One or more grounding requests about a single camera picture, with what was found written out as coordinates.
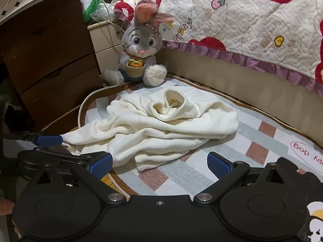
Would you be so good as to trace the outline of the checkered floor rug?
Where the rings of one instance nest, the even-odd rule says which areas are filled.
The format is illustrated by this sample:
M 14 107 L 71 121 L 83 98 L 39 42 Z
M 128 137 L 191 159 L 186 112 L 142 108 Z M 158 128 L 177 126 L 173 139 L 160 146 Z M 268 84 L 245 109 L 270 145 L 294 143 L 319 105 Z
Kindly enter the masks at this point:
M 108 210 L 92 241 L 322 241 L 322 151 L 269 118 L 238 106 L 238 133 L 210 140 L 179 160 L 138 173 L 133 163 L 109 179 L 130 196 Z M 212 204 L 194 196 L 218 181 L 207 156 L 243 161 L 250 172 Z

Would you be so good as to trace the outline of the green white plastic bag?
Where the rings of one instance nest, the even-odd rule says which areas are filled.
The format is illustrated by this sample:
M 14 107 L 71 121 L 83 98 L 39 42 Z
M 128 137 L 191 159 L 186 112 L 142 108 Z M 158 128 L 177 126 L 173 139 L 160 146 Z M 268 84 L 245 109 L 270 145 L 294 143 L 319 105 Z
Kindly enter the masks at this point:
M 81 6 L 85 22 L 90 20 L 102 22 L 112 19 L 108 5 L 104 0 L 81 0 Z

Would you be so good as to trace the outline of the dark brown wooden dresser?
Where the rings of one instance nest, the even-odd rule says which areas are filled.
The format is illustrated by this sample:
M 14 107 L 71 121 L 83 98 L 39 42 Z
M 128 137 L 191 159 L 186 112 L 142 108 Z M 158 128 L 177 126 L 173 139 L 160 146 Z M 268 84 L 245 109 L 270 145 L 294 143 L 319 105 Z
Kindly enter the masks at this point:
M 102 88 L 80 0 L 43 0 L 1 25 L 1 60 L 23 102 L 28 131 L 63 134 Z

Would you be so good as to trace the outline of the cream fleece zip jacket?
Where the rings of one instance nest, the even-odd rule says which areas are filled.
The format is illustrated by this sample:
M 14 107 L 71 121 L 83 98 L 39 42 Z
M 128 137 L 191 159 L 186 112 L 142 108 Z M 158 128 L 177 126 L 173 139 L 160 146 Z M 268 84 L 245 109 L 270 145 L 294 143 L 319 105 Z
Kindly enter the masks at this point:
M 63 135 L 73 155 L 105 151 L 113 167 L 133 161 L 139 172 L 186 155 L 212 139 L 234 134 L 236 110 L 213 93 L 170 86 L 153 93 L 132 93 L 114 100 L 106 119 Z

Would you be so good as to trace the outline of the grey bunny plush toy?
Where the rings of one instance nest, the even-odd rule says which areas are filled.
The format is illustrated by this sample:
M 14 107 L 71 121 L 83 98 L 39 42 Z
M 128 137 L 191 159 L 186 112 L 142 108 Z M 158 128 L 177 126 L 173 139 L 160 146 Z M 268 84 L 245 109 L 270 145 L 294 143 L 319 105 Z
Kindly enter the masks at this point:
M 165 65 L 157 63 L 155 54 L 163 47 L 160 24 L 172 24 L 174 17 L 160 13 L 157 2 L 142 0 L 135 7 L 134 22 L 125 30 L 118 55 L 118 67 L 106 69 L 101 78 L 107 86 L 126 81 L 142 81 L 149 87 L 161 85 L 167 75 Z

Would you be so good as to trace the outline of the cream bedside cabinet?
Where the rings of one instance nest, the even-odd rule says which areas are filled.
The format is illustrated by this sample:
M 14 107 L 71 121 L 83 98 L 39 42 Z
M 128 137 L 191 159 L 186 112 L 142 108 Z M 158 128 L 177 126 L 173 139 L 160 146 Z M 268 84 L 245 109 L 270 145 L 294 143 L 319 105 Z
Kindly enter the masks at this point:
M 121 25 L 122 22 L 117 21 L 114 25 L 99 22 L 88 26 L 101 72 L 118 68 L 118 55 L 123 49 L 121 45 L 123 35 Z

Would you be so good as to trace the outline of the beige bed base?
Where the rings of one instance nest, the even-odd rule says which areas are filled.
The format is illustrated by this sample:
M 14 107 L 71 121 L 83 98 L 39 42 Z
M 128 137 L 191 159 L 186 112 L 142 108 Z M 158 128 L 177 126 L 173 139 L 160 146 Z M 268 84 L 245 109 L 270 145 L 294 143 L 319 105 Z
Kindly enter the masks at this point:
M 205 48 L 201 55 L 164 48 L 158 63 L 276 117 L 322 144 L 322 84 L 298 72 Z

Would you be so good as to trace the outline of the white quilt with red bears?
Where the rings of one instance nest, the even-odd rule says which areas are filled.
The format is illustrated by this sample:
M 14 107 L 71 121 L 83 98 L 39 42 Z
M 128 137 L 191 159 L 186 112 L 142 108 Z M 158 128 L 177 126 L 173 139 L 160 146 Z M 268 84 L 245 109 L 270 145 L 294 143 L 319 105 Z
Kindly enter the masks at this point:
M 134 21 L 141 0 L 118 0 Z M 272 73 L 322 95 L 322 0 L 149 0 L 174 16 L 165 47 Z

